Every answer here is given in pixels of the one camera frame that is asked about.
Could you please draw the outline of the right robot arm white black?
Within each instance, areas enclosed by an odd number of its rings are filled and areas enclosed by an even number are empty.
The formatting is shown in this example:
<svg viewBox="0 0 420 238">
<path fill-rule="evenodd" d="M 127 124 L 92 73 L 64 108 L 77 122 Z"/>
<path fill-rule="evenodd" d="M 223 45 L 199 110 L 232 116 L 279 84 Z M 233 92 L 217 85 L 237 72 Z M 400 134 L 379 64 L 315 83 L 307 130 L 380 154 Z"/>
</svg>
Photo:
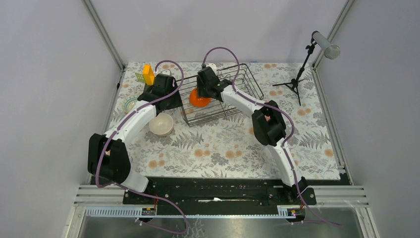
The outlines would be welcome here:
<svg viewBox="0 0 420 238">
<path fill-rule="evenodd" d="M 221 80 L 210 66 L 202 66 L 197 73 L 199 96 L 212 98 L 232 105 L 252 119 L 256 140 L 270 151 L 276 162 L 281 180 L 285 186 L 284 198 L 290 204 L 297 204 L 304 197 L 302 182 L 298 179 L 295 163 L 287 145 L 284 116 L 291 118 L 278 108 L 275 101 L 264 102 L 246 94 L 235 85 L 235 80 Z"/>
</svg>

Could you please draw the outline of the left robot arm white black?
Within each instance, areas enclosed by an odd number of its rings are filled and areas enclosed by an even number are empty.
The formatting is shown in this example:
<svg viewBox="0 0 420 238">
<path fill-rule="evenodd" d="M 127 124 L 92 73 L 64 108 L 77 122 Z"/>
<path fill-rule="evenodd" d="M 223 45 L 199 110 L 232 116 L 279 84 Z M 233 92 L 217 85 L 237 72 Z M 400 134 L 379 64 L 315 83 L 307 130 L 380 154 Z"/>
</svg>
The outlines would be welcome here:
<svg viewBox="0 0 420 238">
<path fill-rule="evenodd" d="M 151 202 L 154 191 L 148 187 L 148 178 L 131 168 L 127 147 L 159 113 L 182 106 L 180 83 L 173 76 L 158 74 L 153 85 L 137 97 L 135 106 L 116 126 L 104 134 L 93 134 L 89 139 L 88 172 L 134 190 L 135 198 L 143 204 Z"/>
</svg>

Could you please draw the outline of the orange bowl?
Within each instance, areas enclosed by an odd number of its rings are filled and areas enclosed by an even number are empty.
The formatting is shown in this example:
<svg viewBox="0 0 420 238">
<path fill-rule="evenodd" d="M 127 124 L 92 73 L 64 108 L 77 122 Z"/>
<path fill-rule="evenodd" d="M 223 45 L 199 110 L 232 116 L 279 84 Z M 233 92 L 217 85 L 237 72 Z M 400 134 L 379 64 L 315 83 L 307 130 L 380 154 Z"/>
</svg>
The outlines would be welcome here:
<svg viewBox="0 0 420 238">
<path fill-rule="evenodd" d="M 211 100 L 212 98 L 199 97 L 197 88 L 194 88 L 189 95 L 190 104 L 198 108 L 206 107 Z"/>
</svg>

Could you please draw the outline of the beige bowl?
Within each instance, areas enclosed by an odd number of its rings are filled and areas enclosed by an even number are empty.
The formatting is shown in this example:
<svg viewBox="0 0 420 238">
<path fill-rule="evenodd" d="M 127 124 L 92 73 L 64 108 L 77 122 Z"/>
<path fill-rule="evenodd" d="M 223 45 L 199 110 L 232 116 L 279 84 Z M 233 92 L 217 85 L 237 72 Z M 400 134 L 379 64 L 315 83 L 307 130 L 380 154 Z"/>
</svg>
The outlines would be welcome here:
<svg viewBox="0 0 420 238">
<path fill-rule="evenodd" d="M 160 113 L 149 122 L 149 130 L 157 136 L 168 136 L 174 128 L 174 120 L 171 115 Z"/>
</svg>

